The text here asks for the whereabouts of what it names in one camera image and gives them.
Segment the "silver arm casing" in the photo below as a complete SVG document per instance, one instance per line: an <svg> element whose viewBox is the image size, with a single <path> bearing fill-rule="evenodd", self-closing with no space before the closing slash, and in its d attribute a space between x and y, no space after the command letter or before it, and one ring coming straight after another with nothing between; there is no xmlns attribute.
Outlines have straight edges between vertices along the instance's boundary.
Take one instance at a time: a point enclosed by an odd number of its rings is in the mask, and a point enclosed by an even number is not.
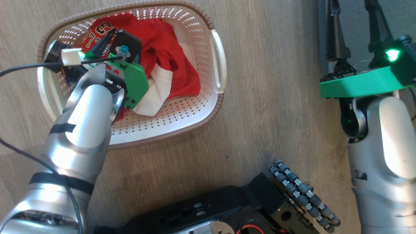
<svg viewBox="0 0 416 234"><path fill-rule="evenodd" d="M97 74L102 79L90 82ZM61 175L71 178L70 187L79 206L84 233L88 203L108 151L114 112L118 111L114 106L120 107L124 94L112 95L102 86L105 66L85 76L89 82L77 84L82 89L71 94L72 102L68 102L56 120L40 155ZM38 167L26 196L0 224L1 234L78 233L73 203L65 188L53 179L56 176L48 169Z"/></svg>
<svg viewBox="0 0 416 234"><path fill-rule="evenodd" d="M367 124L368 135L348 144L362 234L416 233L416 134L406 106L373 100Z"/></svg>

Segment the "black tape strip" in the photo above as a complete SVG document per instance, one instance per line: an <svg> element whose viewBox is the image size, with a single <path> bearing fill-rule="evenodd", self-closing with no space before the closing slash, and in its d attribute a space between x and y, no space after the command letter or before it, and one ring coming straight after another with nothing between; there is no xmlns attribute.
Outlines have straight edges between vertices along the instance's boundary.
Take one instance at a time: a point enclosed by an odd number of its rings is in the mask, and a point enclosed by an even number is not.
<svg viewBox="0 0 416 234"><path fill-rule="evenodd" d="M68 177L63 176L65 179L65 182L68 184L68 186L71 189L76 189L79 191L82 191L84 193L87 193L89 195L92 195L92 191L94 190L94 185L90 182L87 182L82 179L74 178L74 177ZM55 184L64 186L61 182L61 180L53 173L47 173L47 172L37 172L34 173L32 178L30 179L29 184L34 183L43 183L43 184Z"/></svg>
<svg viewBox="0 0 416 234"><path fill-rule="evenodd" d="M76 125L64 123L64 124L55 124L52 126L49 134L52 133L63 133L63 132L73 132Z"/></svg>

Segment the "white plastic basket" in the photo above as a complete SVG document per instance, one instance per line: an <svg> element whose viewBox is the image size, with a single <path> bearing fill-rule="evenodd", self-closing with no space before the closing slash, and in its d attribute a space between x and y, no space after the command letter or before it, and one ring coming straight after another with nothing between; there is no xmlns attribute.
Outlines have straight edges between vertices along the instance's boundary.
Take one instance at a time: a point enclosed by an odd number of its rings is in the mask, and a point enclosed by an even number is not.
<svg viewBox="0 0 416 234"><path fill-rule="evenodd" d="M211 121L223 102L227 82L225 54L212 21L192 3L148 1L124 4L64 19L44 36L38 61L43 61L45 51L53 40L73 45L96 19L123 12L132 13L138 19L162 18L173 25L178 41L187 45L185 55L199 73L201 92L198 96L167 100L154 117L126 112L124 118L113 125L110 144L150 143L191 131ZM45 68L38 69L37 79L43 105L51 119L55 120L61 114L72 87Z"/></svg>

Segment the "glowing green led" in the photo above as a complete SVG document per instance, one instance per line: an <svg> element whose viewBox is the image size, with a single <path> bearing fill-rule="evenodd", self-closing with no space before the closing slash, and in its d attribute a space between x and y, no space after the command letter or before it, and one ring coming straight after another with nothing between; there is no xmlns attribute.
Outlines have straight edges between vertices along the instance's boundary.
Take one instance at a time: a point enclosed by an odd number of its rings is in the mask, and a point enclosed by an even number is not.
<svg viewBox="0 0 416 234"><path fill-rule="evenodd" d="M391 49L391 50L386 51L386 54L389 57L390 62L394 62L399 57L400 51Z"/></svg>
<svg viewBox="0 0 416 234"><path fill-rule="evenodd" d="M78 55L80 58L84 59L85 58L85 54L81 51L78 51Z"/></svg>

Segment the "basket rim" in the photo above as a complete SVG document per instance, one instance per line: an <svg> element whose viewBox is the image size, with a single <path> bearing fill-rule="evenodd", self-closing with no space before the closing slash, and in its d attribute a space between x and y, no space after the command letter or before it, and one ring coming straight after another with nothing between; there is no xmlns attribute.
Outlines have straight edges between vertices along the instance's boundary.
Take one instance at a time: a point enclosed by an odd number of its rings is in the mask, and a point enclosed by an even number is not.
<svg viewBox="0 0 416 234"><path fill-rule="evenodd" d="M92 17L97 17L100 15L106 15L106 14L110 14L112 12L118 12L118 11L124 11L124 10L131 10L131 9L135 9L135 8L144 8L144 7L157 7L157 6L181 6L181 7L186 7L189 8L191 10L193 10L194 12L196 12L197 14L199 14L201 16L201 18L204 20L204 22L207 24L207 27L209 30L214 30L214 24L212 22L212 20L210 19L210 17L208 16L208 14L202 10L199 6L196 6L195 3L193 2L188 2L188 1L182 1L182 0L145 0L143 2L131 2L131 3L124 3L124 4L118 4L118 5L113 5L110 7L103 7L103 8L99 8L99 9L95 9L95 10L90 10L90 11L86 11L80 14L76 14L67 18L62 19L61 21L55 23L42 37L39 47L38 47L38 52L37 52L37 60L38 62L43 62L43 58L45 56L45 52L46 49L48 47L48 43L51 40L52 36L61 28L68 26L70 24L79 22L79 21L83 21L83 20L87 20L89 18ZM128 147L128 146L140 146L140 145L144 145L144 144L150 144L153 142L157 142L163 139L168 139L186 132L190 132L192 130L201 128L203 126L205 126L206 124L208 124L209 122L211 122L214 117L218 114L218 112L221 109L221 106L223 104L224 101L224 93L218 93L218 98L217 98L217 102L215 104L214 109L212 110L212 112L205 118L202 119L200 122L188 126L188 127L184 127L182 129L178 129L172 132L168 132L165 134L161 134L159 136L155 136L155 137L150 137L150 138L145 138L142 140L137 140L137 141L133 141L133 142L126 142L126 143L121 143L121 144L114 144L114 145L110 145L109 148L110 149L118 149L120 147Z"/></svg>

